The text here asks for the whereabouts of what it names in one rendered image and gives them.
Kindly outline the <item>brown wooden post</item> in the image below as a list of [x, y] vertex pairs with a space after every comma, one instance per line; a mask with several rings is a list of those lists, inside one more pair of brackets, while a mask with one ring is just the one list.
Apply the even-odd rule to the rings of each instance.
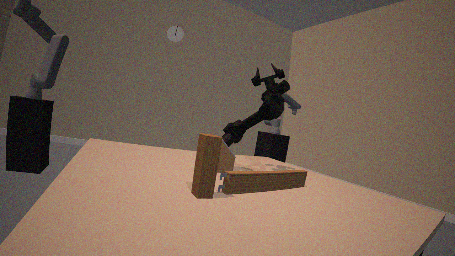
[[212, 199], [222, 137], [200, 133], [191, 193], [196, 199]]

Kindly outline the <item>brown wooden plank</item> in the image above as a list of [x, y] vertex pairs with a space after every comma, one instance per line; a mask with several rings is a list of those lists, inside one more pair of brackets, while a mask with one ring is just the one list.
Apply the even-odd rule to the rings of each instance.
[[222, 188], [225, 194], [256, 193], [280, 191], [289, 188], [304, 187], [307, 171], [225, 171], [220, 173], [223, 185], [218, 185], [218, 192]]

